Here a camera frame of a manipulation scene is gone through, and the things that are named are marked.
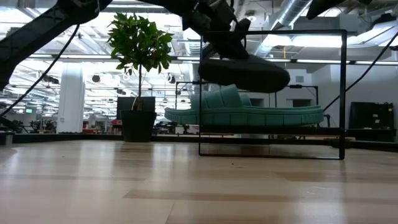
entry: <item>black planter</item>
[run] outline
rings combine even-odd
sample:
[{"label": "black planter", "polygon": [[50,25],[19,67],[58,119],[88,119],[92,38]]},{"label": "black planter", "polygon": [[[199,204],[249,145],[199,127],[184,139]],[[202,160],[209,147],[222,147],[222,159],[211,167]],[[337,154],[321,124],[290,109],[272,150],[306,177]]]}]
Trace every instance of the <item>black planter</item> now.
[{"label": "black planter", "polygon": [[122,111],[123,138],[126,142],[150,142],[156,113],[150,111]]}]

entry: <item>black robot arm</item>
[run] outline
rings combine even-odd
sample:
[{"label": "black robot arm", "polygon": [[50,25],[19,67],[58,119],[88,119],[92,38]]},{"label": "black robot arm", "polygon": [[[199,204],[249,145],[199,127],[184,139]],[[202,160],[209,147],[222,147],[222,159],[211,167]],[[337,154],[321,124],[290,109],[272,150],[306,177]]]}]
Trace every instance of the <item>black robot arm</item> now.
[{"label": "black robot arm", "polygon": [[30,23],[0,41],[0,90],[9,83],[15,67],[72,25],[88,22],[112,0],[59,0]]},{"label": "black robot arm", "polygon": [[[210,45],[205,52],[218,52],[222,57],[245,59],[243,37],[220,38],[206,35],[209,31],[230,30],[236,20],[233,8],[225,0],[141,0],[163,6],[183,20],[183,29],[191,27],[204,35]],[[56,5],[0,41],[0,90],[9,83],[15,67],[72,25],[86,23],[98,16],[112,0],[58,0]]]}]

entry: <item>wooden floor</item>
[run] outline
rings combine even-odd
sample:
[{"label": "wooden floor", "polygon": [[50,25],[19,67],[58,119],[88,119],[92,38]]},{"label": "wooden floor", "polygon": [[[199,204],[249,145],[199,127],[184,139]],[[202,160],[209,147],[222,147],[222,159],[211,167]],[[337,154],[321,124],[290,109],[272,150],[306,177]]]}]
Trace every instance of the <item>wooden floor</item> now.
[{"label": "wooden floor", "polygon": [[315,161],[199,157],[196,144],[15,144],[0,147],[5,223],[397,224],[398,154],[351,149],[345,161]]}]

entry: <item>ceiling pipe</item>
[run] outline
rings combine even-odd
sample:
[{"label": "ceiling pipe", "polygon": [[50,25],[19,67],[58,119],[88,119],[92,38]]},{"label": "ceiling pipe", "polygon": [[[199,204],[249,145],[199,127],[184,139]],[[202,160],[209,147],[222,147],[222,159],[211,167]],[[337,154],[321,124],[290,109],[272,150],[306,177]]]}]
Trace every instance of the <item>ceiling pipe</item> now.
[{"label": "ceiling pipe", "polygon": [[[280,6],[280,10],[271,16],[267,16],[264,23],[264,30],[277,30],[282,27],[293,28],[294,22],[311,4],[312,0],[285,0]],[[267,45],[267,38],[254,51],[258,57],[266,57],[273,47]]]}]

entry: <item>tree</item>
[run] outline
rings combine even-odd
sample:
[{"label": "tree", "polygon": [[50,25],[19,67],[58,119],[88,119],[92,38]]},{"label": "tree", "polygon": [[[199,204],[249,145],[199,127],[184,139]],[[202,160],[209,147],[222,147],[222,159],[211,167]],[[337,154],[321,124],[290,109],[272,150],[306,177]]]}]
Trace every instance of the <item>tree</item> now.
[{"label": "tree", "polygon": [[158,30],[155,22],[135,14],[128,17],[126,14],[117,13],[114,18],[110,24],[113,28],[108,33],[108,43],[114,48],[111,56],[120,61],[117,69],[124,70],[129,75],[132,75],[133,69],[138,70],[138,96],[132,107],[138,101],[137,108],[140,110],[142,69],[149,72],[152,68],[157,68],[158,73],[161,73],[162,67],[169,68],[172,61],[172,57],[169,56],[172,34]]}]

